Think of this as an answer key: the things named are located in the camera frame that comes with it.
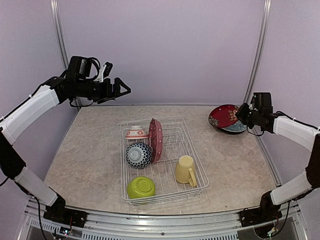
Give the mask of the black rimmed dark plate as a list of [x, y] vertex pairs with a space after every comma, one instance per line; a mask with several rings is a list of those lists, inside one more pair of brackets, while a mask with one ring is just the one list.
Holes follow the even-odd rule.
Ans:
[[242, 133], [245, 132], [245, 130], [233, 132], [233, 131], [228, 131], [228, 130], [225, 130], [225, 129], [222, 129], [222, 128], [217, 128], [217, 127], [214, 127], [214, 129], [216, 131], [218, 131], [218, 132], [221, 132], [221, 133], [224, 133], [224, 134], [228, 134], [228, 135], [239, 135], [239, 134], [242, 134]]

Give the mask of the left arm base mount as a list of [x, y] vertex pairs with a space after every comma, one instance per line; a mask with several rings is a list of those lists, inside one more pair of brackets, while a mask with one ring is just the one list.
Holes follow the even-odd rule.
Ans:
[[79, 228], [84, 228], [87, 216], [88, 214], [85, 211], [70, 208], [63, 208], [62, 210], [48, 208], [43, 214], [43, 217], [47, 220]]

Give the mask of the teal wave pattern plate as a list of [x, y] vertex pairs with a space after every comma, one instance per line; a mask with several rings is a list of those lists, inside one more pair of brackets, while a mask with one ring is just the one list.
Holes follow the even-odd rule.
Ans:
[[230, 133], [242, 133], [247, 130], [247, 126], [238, 120], [236, 123], [222, 129]]

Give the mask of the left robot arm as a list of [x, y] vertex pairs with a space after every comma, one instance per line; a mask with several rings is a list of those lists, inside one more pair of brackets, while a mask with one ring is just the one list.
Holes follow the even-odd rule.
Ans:
[[13, 148], [22, 133], [49, 110], [73, 98], [87, 98], [101, 104], [131, 93], [120, 78], [111, 83], [102, 81], [67, 79], [54, 76], [42, 83], [36, 91], [0, 120], [0, 168], [5, 176], [20, 188], [42, 201], [47, 211], [63, 223], [70, 218], [66, 201], [47, 186]]

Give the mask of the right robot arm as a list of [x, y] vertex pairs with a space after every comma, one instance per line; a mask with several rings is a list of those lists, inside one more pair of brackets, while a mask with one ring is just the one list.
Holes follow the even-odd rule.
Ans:
[[244, 103], [235, 115], [249, 129], [260, 127], [262, 133], [290, 140], [291, 147], [307, 152], [304, 154], [307, 158], [302, 160], [306, 167], [300, 173], [261, 196], [255, 216], [260, 222], [266, 222], [282, 204], [300, 200], [320, 187], [320, 128], [282, 111], [274, 112], [270, 103], [258, 106]]

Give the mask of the red floral plate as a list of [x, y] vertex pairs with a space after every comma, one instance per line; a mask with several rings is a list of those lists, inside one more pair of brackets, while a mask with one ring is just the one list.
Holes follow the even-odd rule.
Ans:
[[226, 128], [238, 121], [236, 113], [239, 107], [233, 104], [224, 104], [213, 109], [209, 116], [208, 122], [215, 128]]

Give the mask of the pink dotted plate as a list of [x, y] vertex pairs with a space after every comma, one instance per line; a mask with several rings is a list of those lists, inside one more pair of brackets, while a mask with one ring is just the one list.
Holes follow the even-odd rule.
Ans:
[[163, 150], [163, 130], [161, 123], [152, 118], [148, 130], [149, 146], [152, 148], [151, 163], [154, 164], [160, 160]]

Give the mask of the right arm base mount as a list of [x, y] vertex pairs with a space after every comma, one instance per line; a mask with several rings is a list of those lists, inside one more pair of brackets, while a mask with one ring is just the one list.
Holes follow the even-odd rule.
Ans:
[[238, 215], [242, 227], [266, 223], [269, 221], [280, 219], [283, 216], [282, 212], [278, 209], [262, 212], [259, 207], [251, 209], [244, 208], [238, 213]]

